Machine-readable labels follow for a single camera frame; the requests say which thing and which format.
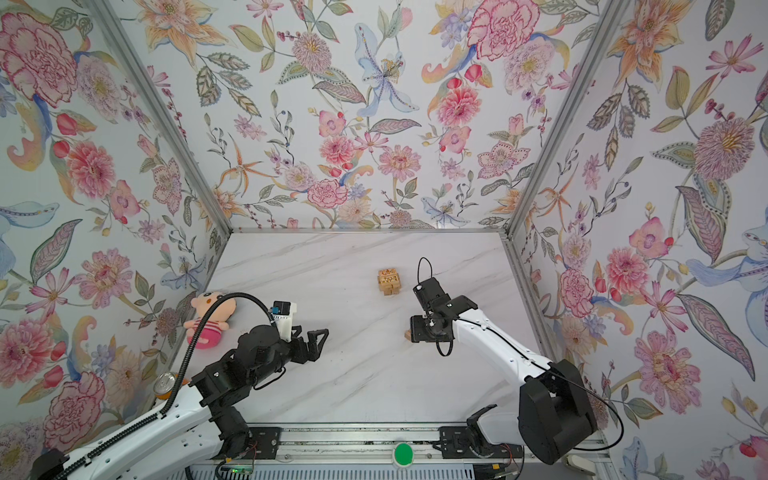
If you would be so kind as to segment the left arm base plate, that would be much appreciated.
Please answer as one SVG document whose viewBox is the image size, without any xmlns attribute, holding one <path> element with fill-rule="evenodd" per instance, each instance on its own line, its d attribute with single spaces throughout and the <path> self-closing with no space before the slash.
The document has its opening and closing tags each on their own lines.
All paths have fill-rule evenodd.
<svg viewBox="0 0 768 480">
<path fill-rule="evenodd" d="M 275 460 L 281 444 L 283 429 L 276 426 L 256 426 L 250 428 L 245 446 L 234 459 L 237 460 Z"/>
</svg>

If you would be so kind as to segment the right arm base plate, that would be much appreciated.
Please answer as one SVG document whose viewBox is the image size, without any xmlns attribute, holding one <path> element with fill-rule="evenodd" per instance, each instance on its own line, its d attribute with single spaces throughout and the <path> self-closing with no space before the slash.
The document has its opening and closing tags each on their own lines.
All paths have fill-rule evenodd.
<svg viewBox="0 0 768 480">
<path fill-rule="evenodd" d="M 438 440 L 433 447 L 444 459 L 517 460 L 524 454 L 519 445 L 491 444 L 478 427 L 467 425 L 439 427 Z"/>
</svg>

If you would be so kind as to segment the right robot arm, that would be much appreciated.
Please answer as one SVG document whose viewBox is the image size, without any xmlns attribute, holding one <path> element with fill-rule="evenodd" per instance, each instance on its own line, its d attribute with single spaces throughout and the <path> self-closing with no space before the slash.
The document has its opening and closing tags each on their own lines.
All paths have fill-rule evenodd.
<svg viewBox="0 0 768 480">
<path fill-rule="evenodd" d="M 485 455 L 492 446 L 518 445 L 553 465 L 598 429 L 578 369 L 528 349 L 480 309 L 452 319 L 415 315 L 410 339 L 467 346 L 517 390 L 509 411 L 490 404 L 467 419 L 466 443 L 478 454 Z"/>
</svg>

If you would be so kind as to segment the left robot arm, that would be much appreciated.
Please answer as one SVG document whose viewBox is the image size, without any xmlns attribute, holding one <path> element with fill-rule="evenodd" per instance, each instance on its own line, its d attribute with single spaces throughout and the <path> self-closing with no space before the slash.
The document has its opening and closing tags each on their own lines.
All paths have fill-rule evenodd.
<svg viewBox="0 0 768 480">
<path fill-rule="evenodd" d="M 317 361 L 329 332 L 302 332 L 290 338 L 271 325 L 258 325 L 239 337 L 235 348 L 173 388 L 158 407 L 79 451 L 52 449 L 33 463 L 33 479 L 117 479 L 147 467 L 186 467 L 198 459 L 236 457 L 254 443 L 236 405 L 251 392 L 279 379 L 290 363 Z"/>
</svg>

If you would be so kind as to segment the printed wood block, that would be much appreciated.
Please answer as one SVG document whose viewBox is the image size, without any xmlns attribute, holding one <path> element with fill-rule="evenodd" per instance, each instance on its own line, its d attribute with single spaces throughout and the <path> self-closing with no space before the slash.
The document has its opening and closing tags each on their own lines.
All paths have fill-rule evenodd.
<svg viewBox="0 0 768 480">
<path fill-rule="evenodd" d="M 394 268 L 386 268 L 378 271 L 377 275 L 378 280 L 378 286 L 379 290 L 389 291 L 389 290 L 400 290 L 401 288 L 401 281 L 399 274 L 396 269 Z"/>
</svg>

